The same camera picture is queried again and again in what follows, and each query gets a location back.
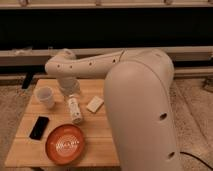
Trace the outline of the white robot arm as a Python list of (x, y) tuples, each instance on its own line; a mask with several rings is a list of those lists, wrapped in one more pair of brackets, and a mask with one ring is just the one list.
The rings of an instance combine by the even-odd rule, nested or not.
[(182, 171), (170, 86), (171, 58), (159, 49), (122, 50), (45, 64), (56, 77), (102, 78), (104, 104), (122, 171)]

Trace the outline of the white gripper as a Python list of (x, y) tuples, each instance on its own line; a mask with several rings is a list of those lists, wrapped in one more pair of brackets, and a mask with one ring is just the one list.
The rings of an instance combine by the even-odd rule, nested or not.
[(64, 77), (58, 80), (59, 90), (65, 95), (69, 96), (80, 91), (80, 85), (75, 77)]

